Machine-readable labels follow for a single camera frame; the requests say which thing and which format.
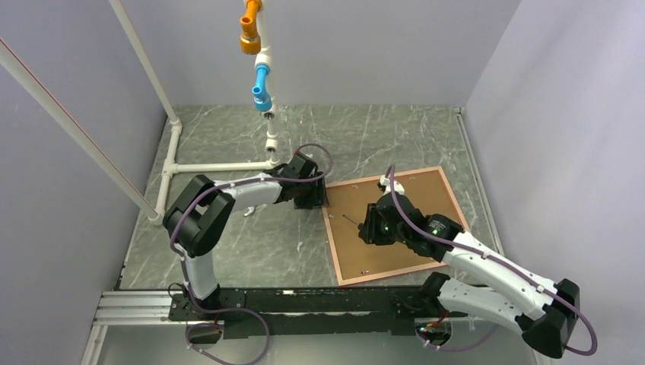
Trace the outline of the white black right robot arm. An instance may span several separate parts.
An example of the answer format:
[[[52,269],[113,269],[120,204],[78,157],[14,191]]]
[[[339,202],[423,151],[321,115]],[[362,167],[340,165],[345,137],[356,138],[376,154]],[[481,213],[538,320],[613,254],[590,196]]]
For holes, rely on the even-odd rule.
[[[580,288],[569,279],[554,282],[497,254],[461,224],[425,215],[405,196],[392,175],[377,183],[383,193],[367,206],[358,236],[377,246],[402,243],[418,256],[458,268],[487,285],[473,287],[433,273],[419,290],[429,316],[442,311],[468,313],[518,333],[534,351],[559,359],[580,317]]]

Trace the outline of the pink wooden photo frame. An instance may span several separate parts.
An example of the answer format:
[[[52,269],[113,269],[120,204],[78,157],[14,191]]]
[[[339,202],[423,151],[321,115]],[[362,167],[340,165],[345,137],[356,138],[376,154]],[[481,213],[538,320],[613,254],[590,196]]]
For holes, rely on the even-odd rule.
[[[340,286],[443,267],[439,262],[416,255],[402,243],[391,246],[366,244],[358,237],[357,226],[342,217],[346,214],[358,223],[364,222],[367,205],[382,195],[377,188],[379,179],[371,176],[326,185],[329,204],[322,212]],[[469,229],[442,167],[398,172],[396,179],[421,212],[444,214]]]

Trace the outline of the yellow black screwdriver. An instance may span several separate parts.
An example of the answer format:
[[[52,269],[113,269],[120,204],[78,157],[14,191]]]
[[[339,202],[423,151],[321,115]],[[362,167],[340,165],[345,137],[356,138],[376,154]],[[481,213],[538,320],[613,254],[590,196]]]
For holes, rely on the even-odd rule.
[[[360,223],[358,223],[357,221],[353,220],[352,218],[350,218],[346,214],[343,214],[342,217],[345,218],[347,221],[351,222],[353,225],[355,225],[357,227],[360,226]]]

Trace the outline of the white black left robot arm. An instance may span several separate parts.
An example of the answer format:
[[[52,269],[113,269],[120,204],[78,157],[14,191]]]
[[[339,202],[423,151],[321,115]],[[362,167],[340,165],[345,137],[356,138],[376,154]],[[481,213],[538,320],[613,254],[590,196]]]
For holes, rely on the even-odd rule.
[[[296,209],[320,208],[327,202],[325,177],[312,158],[297,151],[288,163],[249,178],[218,181],[200,174],[189,181],[162,225],[182,262],[183,290],[196,317],[209,319],[221,307],[212,254],[230,216],[283,202],[293,202]]]

